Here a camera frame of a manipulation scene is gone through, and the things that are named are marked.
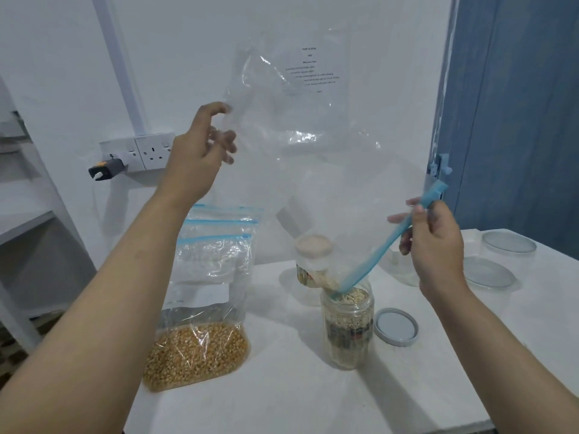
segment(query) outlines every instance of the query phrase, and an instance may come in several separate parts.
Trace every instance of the wall socket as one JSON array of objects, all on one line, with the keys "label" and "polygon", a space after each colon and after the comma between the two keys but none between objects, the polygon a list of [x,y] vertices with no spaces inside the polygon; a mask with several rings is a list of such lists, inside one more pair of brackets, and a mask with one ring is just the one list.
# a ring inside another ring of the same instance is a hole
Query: wall socket
[{"label": "wall socket", "polygon": [[167,165],[175,134],[143,135],[101,142],[103,160],[120,159],[127,173],[163,169]]}]

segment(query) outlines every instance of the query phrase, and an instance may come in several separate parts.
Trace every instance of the person's left arm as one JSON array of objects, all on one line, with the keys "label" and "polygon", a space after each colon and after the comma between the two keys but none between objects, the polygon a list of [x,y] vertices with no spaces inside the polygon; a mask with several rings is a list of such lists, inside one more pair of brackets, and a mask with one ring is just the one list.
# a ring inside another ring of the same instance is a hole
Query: person's left arm
[{"label": "person's left arm", "polygon": [[179,229],[220,169],[235,133],[202,106],[177,136],[163,181],[102,268],[0,392],[0,433],[120,433],[155,336]]}]

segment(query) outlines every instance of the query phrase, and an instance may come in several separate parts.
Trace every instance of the door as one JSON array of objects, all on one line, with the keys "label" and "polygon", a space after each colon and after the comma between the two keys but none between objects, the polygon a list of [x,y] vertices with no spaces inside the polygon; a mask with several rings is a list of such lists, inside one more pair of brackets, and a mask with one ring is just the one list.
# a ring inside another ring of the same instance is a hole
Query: door
[{"label": "door", "polygon": [[461,228],[579,259],[579,0],[460,0],[438,153]]}]

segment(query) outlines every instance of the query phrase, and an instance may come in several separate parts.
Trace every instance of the forearm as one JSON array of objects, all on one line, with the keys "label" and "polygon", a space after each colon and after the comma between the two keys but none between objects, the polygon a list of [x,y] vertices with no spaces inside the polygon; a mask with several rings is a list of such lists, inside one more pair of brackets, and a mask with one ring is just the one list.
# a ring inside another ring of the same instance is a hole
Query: forearm
[{"label": "forearm", "polygon": [[469,379],[501,433],[570,433],[579,401],[466,287],[429,300]]},{"label": "forearm", "polygon": [[0,432],[120,432],[137,391],[186,208],[151,198],[0,394]]}]

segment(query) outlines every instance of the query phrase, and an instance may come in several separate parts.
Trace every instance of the plastic lid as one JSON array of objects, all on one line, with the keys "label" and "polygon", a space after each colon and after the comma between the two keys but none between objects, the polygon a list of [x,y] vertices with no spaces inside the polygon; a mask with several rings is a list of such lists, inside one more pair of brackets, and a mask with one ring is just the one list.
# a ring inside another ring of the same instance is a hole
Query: plastic lid
[{"label": "plastic lid", "polygon": [[319,259],[329,255],[334,249],[332,241],[321,234],[308,234],[301,236],[295,241],[295,249],[303,257]]},{"label": "plastic lid", "polygon": [[464,258],[464,276],[474,284],[495,289],[508,288],[517,281],[504,266],[476,256]]},{"label": "plastic lid", "polygon": [[537,249],[537,244],[531,239],[509,231],[489,231],[482,235],[482,241],[511,253],[532,253]]},{"label": "plastic lid", "polygon": [[418,339],[418,323],[400,309],[380,309],[374,317],[374,333],[388,344],[406,347]]}]

